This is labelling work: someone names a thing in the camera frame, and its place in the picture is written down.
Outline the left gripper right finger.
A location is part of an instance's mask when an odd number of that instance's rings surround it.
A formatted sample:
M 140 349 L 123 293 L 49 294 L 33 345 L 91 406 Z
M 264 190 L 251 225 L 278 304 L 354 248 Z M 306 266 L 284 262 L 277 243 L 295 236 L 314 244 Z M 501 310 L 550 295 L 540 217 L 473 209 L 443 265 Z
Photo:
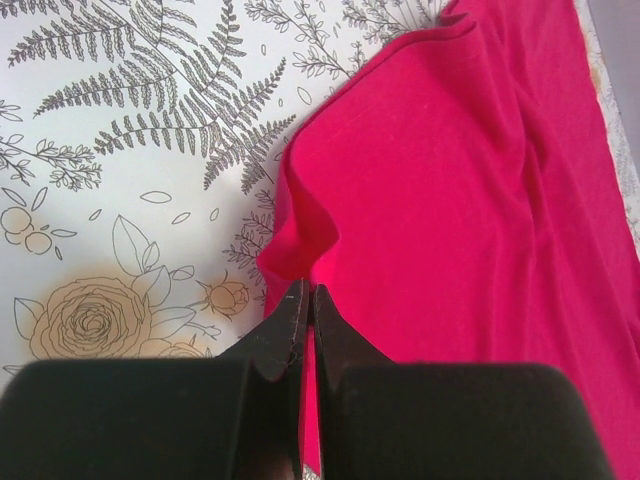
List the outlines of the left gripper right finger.
M 396 363 L 313 295 L 326 479 L 610 479 L 574 385 L 540 364 Z

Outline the red t-shirt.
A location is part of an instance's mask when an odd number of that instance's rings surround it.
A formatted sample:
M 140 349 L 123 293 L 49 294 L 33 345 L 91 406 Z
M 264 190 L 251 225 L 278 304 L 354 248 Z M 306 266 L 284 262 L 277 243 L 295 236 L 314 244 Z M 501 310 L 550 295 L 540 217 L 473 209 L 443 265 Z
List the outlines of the red t-shirt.
M 454 1 L 286 147 L 257 265 L 396 361 L 536 362 L 639 475 L 639 260 L 570 1 Z

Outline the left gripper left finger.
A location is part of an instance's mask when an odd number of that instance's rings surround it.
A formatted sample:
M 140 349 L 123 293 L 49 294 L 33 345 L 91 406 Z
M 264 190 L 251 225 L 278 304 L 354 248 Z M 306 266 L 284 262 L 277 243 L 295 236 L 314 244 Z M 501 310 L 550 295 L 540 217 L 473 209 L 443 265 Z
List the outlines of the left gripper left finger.
M 47 360 L 1 397 L 5 479 L 299 479 L 305 284 L 213 358 Z

